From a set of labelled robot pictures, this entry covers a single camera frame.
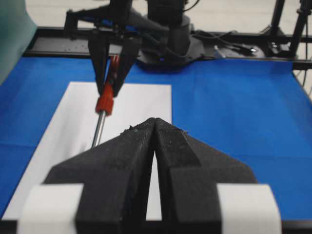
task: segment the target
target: metal screwdriver shaft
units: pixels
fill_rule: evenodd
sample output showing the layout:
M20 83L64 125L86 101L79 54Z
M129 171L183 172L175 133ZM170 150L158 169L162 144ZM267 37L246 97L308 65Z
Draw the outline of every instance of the metal screwdriver shaft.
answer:
M98 115L97 128L96 128L96 132L94 134L94 138L93 138L93 142L92 142L92 148L98 146L101 142L101 136L103 133L105 118L106 118L106 112L101 111Z
M100 145L105 118L107 116L110 116L113 111L114 91L112 83L117 76L118 66L119 66L119 56L118 55L112 56L106 82L103 87L103 92L97 100L96 112L98 113L98 120L92 142L92 148Z

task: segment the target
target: cable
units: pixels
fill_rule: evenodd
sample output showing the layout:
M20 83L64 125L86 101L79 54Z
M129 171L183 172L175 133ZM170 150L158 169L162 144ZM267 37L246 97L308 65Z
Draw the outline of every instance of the cable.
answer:
M223 34L220 34L220 35L217 36L217 35L209 33L209 32L205 32L205 31L202 31L202 30L196 30L195 33L193 33L192 35L202 36L205 39L218 39L218 38L224 37L224 36L232 34L232 33L237 33L237 31L236 30L232 30L232 31L229 31L227 33L223 33Z
M308 60L308 36L309 36L308 18L309 18L309 16L307 16L307 22L306 22L306 39L307 39L306 40L306 60ZM303 78L302 87L304 87L304 85L306 83L307 72L308 72L308 70L305 70L305 72L304 72L304 78Z
M200 1L200 0L197 0L197 1L194 3L193 6L191 6L191 7L188 8L188 9L183 10L182 12L186 12L186 11L189 11L189 10L193 9L193 8L199 3L199 1Z
M144 33L143 36L144 36L145 38L149 39L149 40L150 40L152 43L154 43L155 45L160 45L160 42L159 42L157 39L153 38L151 35L149 35L149 34L147 34L147 33ZM182 58L182 59L183 59L183 58L186 58L186 57L189 55L190 49L191 49L191 47L189 47L189 49L188 49L188 51L186 52L185 55L179 55L179 54L177 54L176 52L174 52L173 50L171 50L170 48L168 48L168 47L165 48L165 50L168 51L170 54L172 54L172 55L174 55L174 56L176 56L176 57L178 57L178 58Z

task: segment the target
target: blue table surface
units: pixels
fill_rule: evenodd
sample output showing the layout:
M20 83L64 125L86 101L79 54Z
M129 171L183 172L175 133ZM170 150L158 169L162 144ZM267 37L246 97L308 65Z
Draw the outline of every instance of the blue table surface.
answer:
M0 86L0 217L71 81L94 81L89 59L21 58ZM171 84L174 125L247 163L282 219L312 218L312 105L290 62L135 65L126 82Z

